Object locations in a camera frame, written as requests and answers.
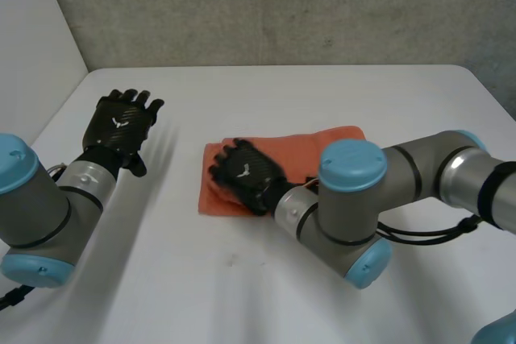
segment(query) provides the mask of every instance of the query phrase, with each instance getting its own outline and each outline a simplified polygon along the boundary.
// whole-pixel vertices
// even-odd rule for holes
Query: black band
[[[493,219],[493,200],[501,184],[513,173],[516,172],[516,161],[508,161],[497,165],[488,178],[485,180],[478,192],[476,207],[478,214],[486,222],[500,228]]]
[[[400,152],[403,157],[405,157],[407,163],[409,163],[410,167],[412,168],[412,173],[414,174],[414,198],[412,201],[417,201],[419,197],[421,196],[422,191],[422,178],[421,178],[421,172],[418,169],[418,166],[416,165],[416,162],[414,161],[414,158],[412,155],[405,149],[400,147],[399,145],[395,145],[392,148],[394,148],[396,151]]]
[[[462,151],[472,148],[471,145],[465,145],[463,147],[455,149],[452,153],[450,153],[448,156],[446,156],[439,165],[439,168],[437,169],[437,174],[435,174],[435,180],[434,180],[434,191],[435,191],[435,197],[439,199],[440,201],[443,201],[441,198],[441,176],[443,175],[444,169],[446,168],[447,164],[452,161],[452,159],[459,155]]]
[[[68,221],[72,217],[72,206],[70,205],[70,201],[68,198],[66,199],[68,202],[68,211],[66,212],[66,216],[64,217],[63,221],[60,223],[60,225],[50,234],[47,234],[45,237],[42,237],[41,239],[38,239],[37,241],[30,242],[30,243],[24,243],[21,245],[9,245],[13,249],[31,249],[32,247],[39,246],[42,243],[47,242],[48,240],[54,238],[56,235],[58,235],[64,227],[68,224]]]
[[[360,246],[360,245],[363,245],[363,244],[369,242],[371,239],[373,239],[375,234],[376,234],[376,231],[375,231],[372,235],[369,235],[367,238],[361,239],[360,241],[343,241],[342,239],[338,239],[338,238],[332,237],[326,231],[323,230],[323,228],[321,227],[321,224],[319,223],[318,213],[314,215],[314,220],[315,220],[315,225],[317,226],[317,228],[321,232],[321,234],[324,235],[324,238],[326,238],[327,240],[329,240],[329,241],[331,241],[333,243],[336,243],[336,244],[342,245],[342,246]]]
[[[301,231],[303,230],[303,226],[305,225],[306,220],[310,217],[310,215],[319,207],[319,203],[314,203],[311,205],[307,211],[303,214],[302,218],[299,220],[298,228],[296,229],[296,239],[299,240],[301,237]]]
[[[94,203],[94,205],[96,205],[98,207],[98,209],[100,209],[101,213],[104,212],[104,206],[102,205],[102,203],[91,193],[87,193],[85,190],[78,189],[77,187],[70,187],[69,185],[64,185],[64,186],[60,187],[60,189],[61,189],[61,191],[65,191],[68,193],[78,193],[79,195],[82,195],[86,199],[92,201]]]

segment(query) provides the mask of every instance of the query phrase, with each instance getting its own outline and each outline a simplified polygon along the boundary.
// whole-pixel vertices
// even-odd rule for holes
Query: black cable
[[[450,242],[453,239],[458,238],[462,235],[462,233],[456,233],[456,234],[444,235],[442,237],[433,238],[433,239],[425,239],[422,241],[410,241],[409,239],[397,238],[397,237],[393,237],[391,235],[383,234],[380,232],[377,232],[377,234],[385,239],[388,239],[389,241],[392,241],[392,242],[401,243],[404,245],[414,245],[414,246],[440,245],[441,243]]]
[[[437,230],[437,231],[408,231],[408,230],[399,230],[394,227],[387,226],[382,222],[378,222],[378,230],[377,234],[381,237],[388,239],[389,241],[401,243],[405,245],[415,245],[415,246],[433,246],[439,245],[441,243],[450,242],[455,238],[460,237],[462,234],[470,233],[478,227],[478,224],[482,222],[481,217],[473,214],[471,217],[464,218],[459,224],[455,227],[451,227],[449,229]],[[396,234],[399,235],[407,235],[411,237],[438,237],[433,239],[424,239],[424,240],[409,240],[399,238]]]
[[[25,300],[25,296],[32,292],[34,288],[32,286],[22,285],[19,288],[14,288],[8,292],[4,297],[0,298],[0,310],[3,310],[9,306],[15,306]]]

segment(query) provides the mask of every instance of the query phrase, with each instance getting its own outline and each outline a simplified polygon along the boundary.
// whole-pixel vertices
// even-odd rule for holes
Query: orange towel
[[[319,156],[330,143],[340,139],[365,139],[364,132],[356,126],[341,126],[313,133],[275,138],[247,138],[254,146],[269,155],[283,167],[287,179],[303,184],[308,176],[317,176]],[[211,179],[208,168],[224,145],[233,145],[233,139],[207,144],[202,160],[199,213],[215,216],[252,215],[233,195],[221,189]]]

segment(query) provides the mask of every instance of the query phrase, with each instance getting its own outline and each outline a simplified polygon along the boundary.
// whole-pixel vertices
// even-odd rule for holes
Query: table surface
[[[46,167],[81,153],[97,100],[148,89],[166,105],[124,172],[71,282],[2,312],[2,343],[469,343],[516,306],[516,238],[482,225],[436,247],[395,246],[379,280],[345,283],[271,218],[199,215],[205,143],[357,125],[381,147],[447,129],[516,159],[516,125],[456,66],[127,68],[91,73],[34,144]],[[468,213],[433,199],[383,213],[412,230]],[[0,252],[6,251],[5,245]],[[2,278],[0,292],[13,283]]]

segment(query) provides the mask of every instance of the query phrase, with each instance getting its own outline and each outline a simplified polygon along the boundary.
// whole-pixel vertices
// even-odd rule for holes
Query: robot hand
[[[215,156],[216,165],[210,167],[210,174],[215,183],[229,189],[255,215],[265,215],[271,206],[264,193],[272,184],[285,184],[285,173],[249,141],[235,139],[234,143],[235,147],[224,147],[226,155]]]
[[[124,93],[113,90],[109,96],[102,97],[82,140],[84,150],[106,147],[122,160],[122,168],[137,177],[144,176],[147,169],[138,151],[164,104],[158,99],[146,108],[149,96],[146,90],[138,94],[129,89]]]

